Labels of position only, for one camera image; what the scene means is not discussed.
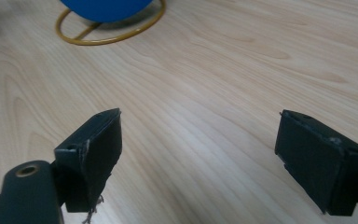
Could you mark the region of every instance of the wire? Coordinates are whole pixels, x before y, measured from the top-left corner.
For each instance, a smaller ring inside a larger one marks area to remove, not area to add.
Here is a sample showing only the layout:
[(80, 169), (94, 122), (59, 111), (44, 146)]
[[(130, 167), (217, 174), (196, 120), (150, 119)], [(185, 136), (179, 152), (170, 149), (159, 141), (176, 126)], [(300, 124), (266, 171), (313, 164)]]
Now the wire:
[(148, 21), (147, 23), (145, 23), (144, 25), (142, 25), (141, 27), (139, 27), (135, 30), (131, 30), (131, 31), (127, 32), (126, 34), (118, 35), (113, 38), (100, 39), (100, 40), (83, 40), (83, 39), (81, 39), (81, 38), (85, 37), (86, 35), (88, 35), (89, 33), (91, 33), (96, 28), (98, 28), (101, 25), (100, 22), (93, 23), (90, 27), (88, 27), (86, 30), (84, 30), (82, 33), (80, 33), (79, 35), (77, 35), (74, 38), (64, 35), (62, 33), (61, 27), (62, 27), (63, 20), (69, 15), (69, 13), (72, 12), (72, 10), (69, 8), (67, 8), (60, 15), (60, 17), (57, 19), (56, 25), (55, 25), (55, 30), (56, 30), (57, 35), (62, 40), (66, 41), (70, 44), (81, 45), (81, 46), (97, 46), (97, 45), (116, 43), (118, 41), (138, 35), (141, 32), (150, 28), (152, 25), (154, 25), (162, 17), (162, 15), (164, 15), (165, 9), (167, 7), (165, 0), (159, 0), (159, 2), (161, 3), (161, 8), (160, 8), (158, 14), (153, 19), (151, 19), (150, 21)]

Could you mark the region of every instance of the circular base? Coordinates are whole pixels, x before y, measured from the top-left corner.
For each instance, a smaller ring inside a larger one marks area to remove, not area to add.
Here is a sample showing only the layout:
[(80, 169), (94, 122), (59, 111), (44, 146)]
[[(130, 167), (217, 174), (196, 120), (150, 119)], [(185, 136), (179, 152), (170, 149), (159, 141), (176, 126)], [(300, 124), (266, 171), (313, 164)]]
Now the circular base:
[(118, 41), (121, 41), (121, 40), (130, 38), (132, 36), (138, 35), (141, 32), (143, 32), (143, 31), (147, 30), (148, 28), (150, 28), (152, 25), (154, 25), (162, 17), (162, 15), (164, 15), (165, 8), (166, 8), (165, 0), (159, 0), (159, 1), (161, 3), (161, 8), (160, 8), (159, 12), (157, 13), (157, 15), (154, 18), (152, 18), (149, 22), (147, 22), (146, 24), (142, 25), (141, 27), (139, 27), (139, 28), (137, 28), (135, 30), (131, 30), (131, 31), (129, 31), (126, 34), (123, 34), (123, 35), (118, 35), (118, 36), (115, 36), (115, 37), (112, 37), (112, 38), (100, 39), (100, 40), (83, 40), (82, 39), (83, 37), (85, 37), (86, 35), (91, 33), (93, 30), (98, 28), (98, 26), (101, 25), (100, 22), (95, 22), (91, 26), (89, 26), (86, 30), (84, 30), (79, 35), (77, 35), (76, 37), (68, 37), (68, 36), (66, 36), (66, 35), (64, 35), (62, 33), (61, 26), (62, 26), (63, 20), (69, 15), (69, 13), (72, 12), (72, 10), (69, 9), (69, 8), (67, 8), (60, 15), (60, 17), (57, 19), (57, 22), (56, 22), (56, 25), (55, 25), (56, 33), (64, 41), (66, 41), (66, 42), (68, 42), (70, 44), (75, 44), (75, 45), (97, 46), (97, 45), (105, 45), (105, 44), (116, 43)]

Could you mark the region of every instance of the wooden table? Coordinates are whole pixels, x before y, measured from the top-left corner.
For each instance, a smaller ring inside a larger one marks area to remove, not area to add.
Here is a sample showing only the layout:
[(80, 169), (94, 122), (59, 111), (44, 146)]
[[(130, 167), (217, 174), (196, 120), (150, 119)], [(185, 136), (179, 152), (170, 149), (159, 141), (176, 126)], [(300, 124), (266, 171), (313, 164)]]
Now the wooden table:
[[(358, 223), (358, 207), (324, 216), (273, 151), (283, 109), (358, 142), (358, 0), (167, 4), (136, 37), (79, 47), (54, 32), (61, 2), (0, 0), (0, 188), (119, 107), (123, 154), (93, 223)], [(71, 18), (69, 33), (87, 24)]]

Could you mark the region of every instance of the wood grain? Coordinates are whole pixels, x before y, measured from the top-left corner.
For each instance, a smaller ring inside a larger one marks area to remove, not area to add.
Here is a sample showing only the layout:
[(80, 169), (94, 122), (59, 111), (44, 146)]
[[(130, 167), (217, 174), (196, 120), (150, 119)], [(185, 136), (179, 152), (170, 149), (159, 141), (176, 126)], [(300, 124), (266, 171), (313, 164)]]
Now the wood grain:
[[(151, 29), (100, 47), (55, 35), (63, 9), (0, 0), (0, 188), (120, 107), (123, 154), (93, 223), (358, 223), (358, 207), (321, 214), (273, 151), (284, 108), (358, 142), (358, 0), (168, 0)], [(87, 24), (71, 18), (68, 32)]]

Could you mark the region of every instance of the blue bowl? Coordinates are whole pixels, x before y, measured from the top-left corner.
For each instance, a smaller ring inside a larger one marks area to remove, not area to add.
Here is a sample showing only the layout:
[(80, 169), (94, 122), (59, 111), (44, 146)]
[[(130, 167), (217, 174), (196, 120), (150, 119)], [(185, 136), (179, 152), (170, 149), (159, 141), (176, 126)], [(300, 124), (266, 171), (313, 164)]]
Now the blue bowl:
[(62, 0), (77, 15), (98, 22), (124, 20), (141, 11), (152, 0)]

